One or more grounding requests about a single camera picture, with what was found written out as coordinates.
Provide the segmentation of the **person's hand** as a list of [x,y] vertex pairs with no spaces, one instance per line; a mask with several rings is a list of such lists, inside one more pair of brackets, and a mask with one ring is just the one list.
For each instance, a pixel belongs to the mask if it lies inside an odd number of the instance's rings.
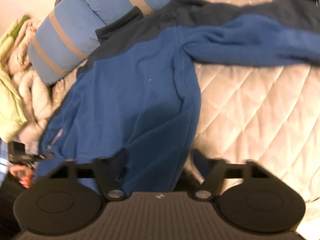
[[31,187],[34,176],[33,169],[24,165],[12,165],[9,171],[14,177],[18,178],[23,187],[27,189]]

